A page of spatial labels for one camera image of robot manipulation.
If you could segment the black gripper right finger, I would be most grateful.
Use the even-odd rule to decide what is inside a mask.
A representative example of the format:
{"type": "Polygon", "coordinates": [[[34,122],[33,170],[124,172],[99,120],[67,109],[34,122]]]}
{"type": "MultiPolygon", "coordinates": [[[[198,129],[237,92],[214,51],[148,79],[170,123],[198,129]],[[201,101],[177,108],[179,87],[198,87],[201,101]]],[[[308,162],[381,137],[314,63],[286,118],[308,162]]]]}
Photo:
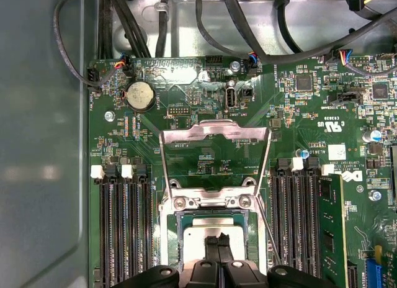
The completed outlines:
{"type": "Polygon", "coordinates": [[[329,282],[285,265],[270,268],[266,274],[252,261],[235,260],[230,237],[219,236],[219,257],[225,273],[226,287],[328,287],[329,282]]]}

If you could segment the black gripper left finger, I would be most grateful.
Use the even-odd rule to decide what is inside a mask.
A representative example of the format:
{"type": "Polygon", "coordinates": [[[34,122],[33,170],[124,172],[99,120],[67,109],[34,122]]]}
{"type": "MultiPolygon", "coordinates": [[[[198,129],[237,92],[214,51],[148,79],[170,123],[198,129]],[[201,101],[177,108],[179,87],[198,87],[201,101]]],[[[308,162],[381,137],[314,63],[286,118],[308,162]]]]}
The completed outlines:
{"type": "Polygon", "coordinates": [[[218,238],[205,239],[205,258],[191,261],[181,272],[170,266],[158,265],[124,280],[116,287],[217,287],[220,264],[218,238]]]}

